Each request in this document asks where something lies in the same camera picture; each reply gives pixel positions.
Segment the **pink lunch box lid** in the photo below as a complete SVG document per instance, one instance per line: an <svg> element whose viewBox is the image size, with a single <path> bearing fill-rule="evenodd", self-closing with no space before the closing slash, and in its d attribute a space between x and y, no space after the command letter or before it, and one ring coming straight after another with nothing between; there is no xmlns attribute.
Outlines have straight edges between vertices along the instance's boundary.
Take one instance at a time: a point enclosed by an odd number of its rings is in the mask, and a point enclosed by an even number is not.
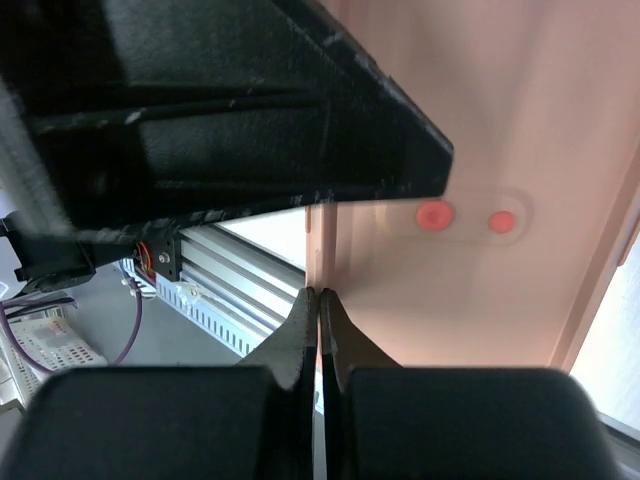
<svg viewBox="0 0 640 480"><path fill-rule="evenodd" d="M438 200L307 213L307 282L405 365L570 369L639 216L635 1L331 1L449 137Z"/></svg>

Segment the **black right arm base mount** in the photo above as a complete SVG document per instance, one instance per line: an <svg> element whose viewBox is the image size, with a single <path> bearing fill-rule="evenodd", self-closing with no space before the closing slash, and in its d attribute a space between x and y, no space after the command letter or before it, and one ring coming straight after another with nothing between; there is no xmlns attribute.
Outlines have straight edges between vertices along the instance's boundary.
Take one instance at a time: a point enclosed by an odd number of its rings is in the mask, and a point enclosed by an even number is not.
<svg viewBox="0 0 640 480"><path fill-rule="evenodd" d="M160 240L104 244L37 237L21 232L15 212L1 219L1 296L51 293L88 282L96 270L119 260L153 281L158 275L177 281L182 261L177 236Z"/></svg>

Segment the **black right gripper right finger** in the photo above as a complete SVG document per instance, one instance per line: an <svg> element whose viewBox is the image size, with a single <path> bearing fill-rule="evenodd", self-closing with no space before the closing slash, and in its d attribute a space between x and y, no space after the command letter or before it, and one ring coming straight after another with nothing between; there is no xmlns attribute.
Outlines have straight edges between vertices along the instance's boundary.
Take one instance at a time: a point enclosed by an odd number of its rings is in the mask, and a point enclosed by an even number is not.
<svg viewBox="0 0 640 480"><path fill-rule="evenodd" d="M404 367L319 300L331 479L621 479L582 387L549 368Z"/></svg>

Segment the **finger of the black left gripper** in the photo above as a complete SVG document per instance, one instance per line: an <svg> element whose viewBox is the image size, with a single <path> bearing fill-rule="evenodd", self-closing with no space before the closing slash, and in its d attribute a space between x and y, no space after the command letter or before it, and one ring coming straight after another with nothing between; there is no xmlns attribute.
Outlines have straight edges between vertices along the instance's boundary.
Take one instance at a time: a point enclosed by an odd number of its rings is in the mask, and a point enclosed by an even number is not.
<svg viewBox="0 0 640 480"><path fill-rule="evenodd" d="M1 185L33 234L437 197L453 157L315 1L1 5Z"/></svg>

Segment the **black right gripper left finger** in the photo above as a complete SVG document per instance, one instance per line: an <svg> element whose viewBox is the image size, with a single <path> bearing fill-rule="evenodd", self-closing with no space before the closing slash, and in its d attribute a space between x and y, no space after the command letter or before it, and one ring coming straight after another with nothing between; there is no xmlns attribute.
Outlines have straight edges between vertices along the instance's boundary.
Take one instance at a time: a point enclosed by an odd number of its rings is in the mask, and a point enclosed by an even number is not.
<svg viewBox="0 0 640 480"><path fill-rule="evenodd" d="M223 367L78 368L51 377L1 462L5 479L309 479L317 298Z"/></svg>

